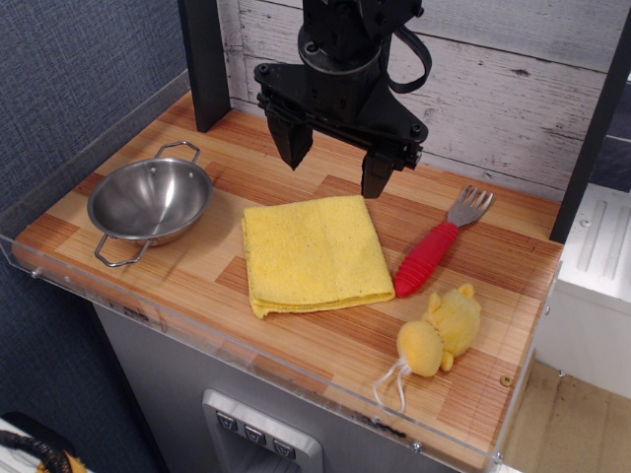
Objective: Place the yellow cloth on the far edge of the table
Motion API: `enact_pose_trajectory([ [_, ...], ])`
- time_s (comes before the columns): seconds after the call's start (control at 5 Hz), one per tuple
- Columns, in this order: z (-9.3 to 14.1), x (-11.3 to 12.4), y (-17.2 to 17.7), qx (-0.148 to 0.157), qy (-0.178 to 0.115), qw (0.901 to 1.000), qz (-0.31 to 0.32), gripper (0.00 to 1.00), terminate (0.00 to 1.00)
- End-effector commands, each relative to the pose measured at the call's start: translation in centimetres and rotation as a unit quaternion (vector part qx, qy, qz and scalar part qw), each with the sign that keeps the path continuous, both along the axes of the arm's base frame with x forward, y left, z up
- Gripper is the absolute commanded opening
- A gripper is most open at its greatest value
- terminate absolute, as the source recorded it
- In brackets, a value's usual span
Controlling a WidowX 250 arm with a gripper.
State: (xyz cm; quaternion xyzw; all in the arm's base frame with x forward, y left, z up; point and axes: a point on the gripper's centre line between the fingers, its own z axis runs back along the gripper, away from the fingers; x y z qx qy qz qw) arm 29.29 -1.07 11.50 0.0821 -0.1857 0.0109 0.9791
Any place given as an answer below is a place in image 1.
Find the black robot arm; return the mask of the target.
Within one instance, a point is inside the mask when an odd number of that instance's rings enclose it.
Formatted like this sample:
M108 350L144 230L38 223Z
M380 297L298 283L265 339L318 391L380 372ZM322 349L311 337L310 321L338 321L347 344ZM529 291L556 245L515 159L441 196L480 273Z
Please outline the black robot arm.
M321 132L366 150L362 194L377 198L392 173L415 169L428 128L397 100L421 88L432 68L429 50L407 23L423 15L419 1L306 1L298 64L261 63L258 101L282 160L298 167ZM423 74L397 83L387 71L397 37Z

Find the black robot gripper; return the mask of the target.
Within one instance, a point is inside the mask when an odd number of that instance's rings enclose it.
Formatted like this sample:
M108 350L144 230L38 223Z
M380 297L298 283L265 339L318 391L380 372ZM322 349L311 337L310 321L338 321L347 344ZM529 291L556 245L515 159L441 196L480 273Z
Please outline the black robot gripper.
M369 149L362 163L362 195L379 198L394 169L414 169L427 126L388 87L381 59L359 68L322 72L310 63L261 63L254 69L259 106L284 163L295 170L315 130Z

